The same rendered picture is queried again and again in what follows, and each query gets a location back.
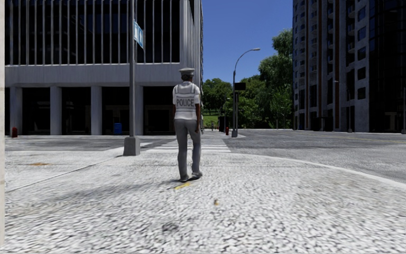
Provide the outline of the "glass tower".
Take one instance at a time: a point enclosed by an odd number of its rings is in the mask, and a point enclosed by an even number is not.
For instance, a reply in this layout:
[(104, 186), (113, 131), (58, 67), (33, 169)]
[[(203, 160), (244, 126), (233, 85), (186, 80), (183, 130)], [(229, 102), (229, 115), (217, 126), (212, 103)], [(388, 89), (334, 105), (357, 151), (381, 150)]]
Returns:
[(403, 129), (406, 87), (406, 0), (370, 0), (370, 131)]

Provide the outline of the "brown concrete building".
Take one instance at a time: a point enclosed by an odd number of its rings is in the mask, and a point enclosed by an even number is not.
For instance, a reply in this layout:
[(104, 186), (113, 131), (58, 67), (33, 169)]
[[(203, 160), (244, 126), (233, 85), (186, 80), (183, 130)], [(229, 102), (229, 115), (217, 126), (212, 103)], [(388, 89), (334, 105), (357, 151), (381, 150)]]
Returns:
[(334, 80), (351, 87), (353, 132), (370, 131), (369, 0), (293, 0), (293, 127), (334, 130)]

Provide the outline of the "pale concrete building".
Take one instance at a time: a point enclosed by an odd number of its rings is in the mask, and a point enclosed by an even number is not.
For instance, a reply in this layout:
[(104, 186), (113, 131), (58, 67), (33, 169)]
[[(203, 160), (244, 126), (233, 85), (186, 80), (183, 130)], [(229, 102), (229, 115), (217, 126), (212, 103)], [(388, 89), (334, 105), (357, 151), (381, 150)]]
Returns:
[(130, 127), (136, 46), (138, 135), (174, 134), (179, 70), (202, 81), (202, 0), (0, 0), (5, 134), (111, 135)]

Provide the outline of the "sign on a post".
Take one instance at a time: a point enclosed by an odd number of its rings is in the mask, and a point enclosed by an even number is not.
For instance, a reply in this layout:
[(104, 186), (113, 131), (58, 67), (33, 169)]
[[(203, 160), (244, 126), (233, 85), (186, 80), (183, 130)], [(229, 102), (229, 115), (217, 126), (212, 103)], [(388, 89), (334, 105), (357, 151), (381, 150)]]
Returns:
[(137, 156), (141, 153), (140, 139), (136, 136), (136, 83), (135, 83), (135, 67), (136, 67), (136, 53), (137, 46), (135, 42), (135, 3), (136, 0), (130, 0), (130, 15), (129, 15), (129, 29), (130, 29), (130, 84), (129, 84), (129, 109), (130, 109), (130, 134), (124, 139), (124, 152), (123, 156)]

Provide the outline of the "trees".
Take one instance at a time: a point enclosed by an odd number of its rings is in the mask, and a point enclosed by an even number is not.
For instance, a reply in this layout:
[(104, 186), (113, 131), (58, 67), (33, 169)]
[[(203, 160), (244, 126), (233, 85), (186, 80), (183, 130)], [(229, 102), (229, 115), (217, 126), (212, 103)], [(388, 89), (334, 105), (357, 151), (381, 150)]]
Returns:
[(259, 74), (243, 78), (239, 93), (238, 127), (290, 129), (292, 124), (293, 34), (284, 29), (272, 38), (276, 53), (263, 59)]

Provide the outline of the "grey street lamp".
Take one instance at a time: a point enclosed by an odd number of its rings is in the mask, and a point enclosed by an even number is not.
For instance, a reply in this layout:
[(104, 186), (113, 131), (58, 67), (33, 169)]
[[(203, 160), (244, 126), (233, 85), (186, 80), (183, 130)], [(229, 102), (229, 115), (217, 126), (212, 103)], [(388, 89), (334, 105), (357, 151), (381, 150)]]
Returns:
[(351, 87), (346, 81), (334, 80), (334, 130), (352, 133), (354, 128)]
[(237, 59), (236, 64), (235, 64), (235, 67), (234, 67), (234, 71), (233, 71), (233, 130), (232, 130), (232, 138), (238, 137), (238, 123), (237, 123), (237, 116), (236, 116), (236, 114), (237, 114), (237, 109), (236, 109), (236, 108), (237, 108), (237, 106), (238, 106), (238, 103), (236, 102), (236, 101), (237, 101), (237, 96), (236, 96), (236, 94), (235, 94), (236, 67), (237, 67), (237, 64), (238, 64), (240, 58), (241, 58), (243, 55), (245, 55), (246, 53), (248, 53), (248, 52), (250, 52), (250, 51), (260, 51), (260, 49), (261, 49), (261, 48), (253, 48), (253, 49), (250, 49), (250, 50), (245, 51), (245, 52)]

